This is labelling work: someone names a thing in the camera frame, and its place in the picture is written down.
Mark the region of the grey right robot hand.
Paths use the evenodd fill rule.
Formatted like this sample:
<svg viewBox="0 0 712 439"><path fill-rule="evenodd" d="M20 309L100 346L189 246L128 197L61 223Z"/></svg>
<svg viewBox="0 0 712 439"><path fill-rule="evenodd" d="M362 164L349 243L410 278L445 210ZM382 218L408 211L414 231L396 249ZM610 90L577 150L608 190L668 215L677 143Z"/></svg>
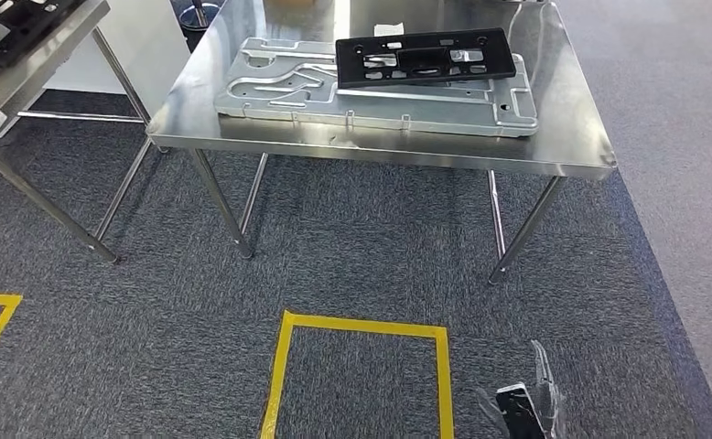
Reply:
<svg viewBox="0 0 712 439"><path fill-rule="evenodd" d="M493 393L474 389L480 410L500 438L565 438L566 397L558 386L540 341L534 350L535 381L501 387Z"/></svg>

